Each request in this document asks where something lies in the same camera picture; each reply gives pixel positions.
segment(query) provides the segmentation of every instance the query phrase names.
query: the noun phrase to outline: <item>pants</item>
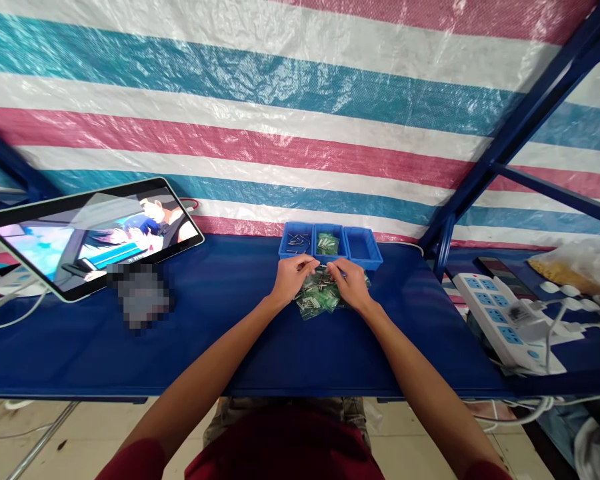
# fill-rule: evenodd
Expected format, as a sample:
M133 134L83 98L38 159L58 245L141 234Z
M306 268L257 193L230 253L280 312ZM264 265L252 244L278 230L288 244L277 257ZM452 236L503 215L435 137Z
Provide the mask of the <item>pants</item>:
M268 407L296 405L309 408L335 421L356 427L371 451L367 418L362 397L288 398L288 397L222 397L211 423L203 435L206 447L241 418Z

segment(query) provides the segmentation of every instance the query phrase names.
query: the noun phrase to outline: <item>anime video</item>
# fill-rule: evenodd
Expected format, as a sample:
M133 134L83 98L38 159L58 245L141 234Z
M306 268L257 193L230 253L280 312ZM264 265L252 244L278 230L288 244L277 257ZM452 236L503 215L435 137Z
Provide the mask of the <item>anime video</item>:
M130 197L95 193L79 209L0 227L0 236L62 291L197 235L166 188Z

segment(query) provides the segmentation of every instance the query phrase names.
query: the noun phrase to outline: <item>blue tabletop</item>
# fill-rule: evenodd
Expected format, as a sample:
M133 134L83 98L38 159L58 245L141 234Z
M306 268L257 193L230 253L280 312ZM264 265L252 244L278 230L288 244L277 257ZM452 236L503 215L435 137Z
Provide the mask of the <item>blue tabletop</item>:
M208 235L164 264L176 296L167 319L133 336L117 296L100 291L78 303L48 295L26 320L0 329L0 397L159 395L273 286L279 239ZM500 373L420 257L382 245L371 294L461 396L510 397ZM35 299L0 309L0 323ZM303 321L292 303L268 326L226 394L400 395L389 364L353 311Z
M533 270L527 259L538 254L536 251L508 249L452 249L447 262L450 276L458 273L482 273L474 263L476 257L500 259L540 300L564 297L561 293L548 294L540 288L546 279ZM551 305L547 314L555 317L559 306ZM564 321L598 323L600 316L585 311L567 312ZM552 346L551 350L567 369L567 373L550 377L512 377L507 384L518 397L539 395L600 395L600 330L590 329L585 338L574 342Z

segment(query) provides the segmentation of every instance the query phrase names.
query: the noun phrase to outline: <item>forearm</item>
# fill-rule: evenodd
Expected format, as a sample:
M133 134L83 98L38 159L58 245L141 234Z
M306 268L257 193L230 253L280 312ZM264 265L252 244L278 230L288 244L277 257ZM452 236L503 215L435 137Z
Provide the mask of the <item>forearm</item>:
M477 461L490 461L504 469L500 456L437 370L390 320L376 302L361 309L382 346L409 406L449 462L463 478Z
M218 400L240 362L283 307L281 302L265 297L180 374L120 449L142 438L156 438L168 461Z

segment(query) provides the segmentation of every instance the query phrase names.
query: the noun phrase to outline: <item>hand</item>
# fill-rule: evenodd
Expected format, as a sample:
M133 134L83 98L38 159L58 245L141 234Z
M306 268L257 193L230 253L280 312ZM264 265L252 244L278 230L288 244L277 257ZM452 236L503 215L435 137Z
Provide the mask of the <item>hand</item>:
M347 259L339 258L335 262L329 262L327 270L338 284L340 295L352 308L360 312L375 303L369 294L365 270L362 267ZM347 274L347 278L342 276L340 270Z
M280 260L275 285L269 295L270 298L284 307L300 291L302 282L309 276L309 273L315 273L315 268L319 265L318 260L306 254Z

